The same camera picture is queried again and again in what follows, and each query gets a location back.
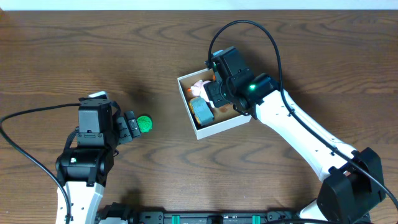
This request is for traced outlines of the yellow grey toy truck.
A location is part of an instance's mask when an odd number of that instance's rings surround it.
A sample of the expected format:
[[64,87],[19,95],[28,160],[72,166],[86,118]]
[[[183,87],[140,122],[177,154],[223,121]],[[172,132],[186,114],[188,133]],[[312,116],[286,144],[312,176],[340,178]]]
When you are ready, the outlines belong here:
[[210,124],[215,118],[207,102],[201,97],[192,98],[188,102],[188,107],[200,126]]

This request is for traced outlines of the pink plush pig toy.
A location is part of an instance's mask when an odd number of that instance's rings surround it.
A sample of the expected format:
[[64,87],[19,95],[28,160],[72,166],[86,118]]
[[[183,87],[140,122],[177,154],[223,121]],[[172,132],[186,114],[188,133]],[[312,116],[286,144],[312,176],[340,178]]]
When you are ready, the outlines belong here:
[[207,103],[210,104],[212,108],[214,108],[213,102],[209,99],[208,94],[206,93],[205,90],[205,84],[210,83],[209,80],[199,80],[195,82],[189,89],[188,92],[190,92],[193,96],[195,97],[201,97],[203,98]]

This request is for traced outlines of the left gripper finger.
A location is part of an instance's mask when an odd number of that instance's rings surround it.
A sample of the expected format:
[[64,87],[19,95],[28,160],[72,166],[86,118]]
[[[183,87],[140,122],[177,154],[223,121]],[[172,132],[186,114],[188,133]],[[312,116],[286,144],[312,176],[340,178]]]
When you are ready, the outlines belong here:
[[138,138],[141,136],[141,130],[139,128],[139,125],[137,123],[136,116],[133,112],[133,110],[125,111],[124,112],[124,117],[126,119],[127,127],[129,129],[129,132],[131,134],[132,138]]
[[116,120],[117,127],[119,129],[119,144],[127,144],[132,141],[132,135],[128,128],[125,118],[119,117]]

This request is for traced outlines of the white cardboard box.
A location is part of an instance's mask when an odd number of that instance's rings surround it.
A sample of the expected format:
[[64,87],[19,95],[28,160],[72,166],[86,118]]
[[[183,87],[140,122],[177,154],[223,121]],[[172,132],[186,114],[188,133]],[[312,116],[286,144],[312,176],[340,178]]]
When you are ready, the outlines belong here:
[[252,119],[250,116],[243,116],[235,110],[220,113],[218,109],[211,108],[215,117],[214,120],[209,125],[205,126],[200,126],[197,123],[188,107],[188,102],[194,98],[194,96],[188,92],[188,89],[199,80],[212,80],[213,74],[212,70],[203,69],[177,78],[178,89],[180,91],[185,110],[198,140],[226,131],[227,129],[235,128],[242,124],[246,124]]

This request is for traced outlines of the brown plush toy with carrot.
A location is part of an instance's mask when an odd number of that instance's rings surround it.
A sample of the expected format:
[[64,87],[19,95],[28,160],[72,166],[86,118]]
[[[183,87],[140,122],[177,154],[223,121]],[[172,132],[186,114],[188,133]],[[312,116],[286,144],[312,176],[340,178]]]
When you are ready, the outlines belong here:
[[214,109],[218,109],[220,113],[226,113],[227,111],[233,110],[233,104],[229,99],[226,84],[222,79],[217,79],[215,73],[212,76],[209,90],[209,102]]

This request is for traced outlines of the green round ridged toy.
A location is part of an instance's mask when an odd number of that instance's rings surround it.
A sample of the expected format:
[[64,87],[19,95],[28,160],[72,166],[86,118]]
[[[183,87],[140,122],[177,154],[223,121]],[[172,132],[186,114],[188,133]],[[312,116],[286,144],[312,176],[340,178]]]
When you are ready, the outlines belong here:
[[153,127],[152,119],[149,116],[142,115],[136,121],[142,133],[148,133]]

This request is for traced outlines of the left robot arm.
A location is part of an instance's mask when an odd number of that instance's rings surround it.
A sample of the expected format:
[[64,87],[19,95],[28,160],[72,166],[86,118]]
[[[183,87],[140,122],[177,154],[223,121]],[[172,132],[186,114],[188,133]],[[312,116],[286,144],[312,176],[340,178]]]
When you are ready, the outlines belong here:
[[141,136],[133,111],[122,113],[107,96],[80,99],[79,125],[56,160],[57,223],[94,223],[119,145]]

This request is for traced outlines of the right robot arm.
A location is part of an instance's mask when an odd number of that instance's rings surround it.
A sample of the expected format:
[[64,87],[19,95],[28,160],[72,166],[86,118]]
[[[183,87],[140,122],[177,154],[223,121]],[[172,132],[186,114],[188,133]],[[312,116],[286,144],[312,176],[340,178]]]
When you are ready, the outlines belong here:
[[255,76],[235,47],[208,55],[215,80],[205,85],[219,108],[227,103],[283,137],[310,165],[322,186],[299,217],[356,223],[381,203],[386,193],[381,158],[371,148],[357,151],[320,126],[284,90],[282,80]]

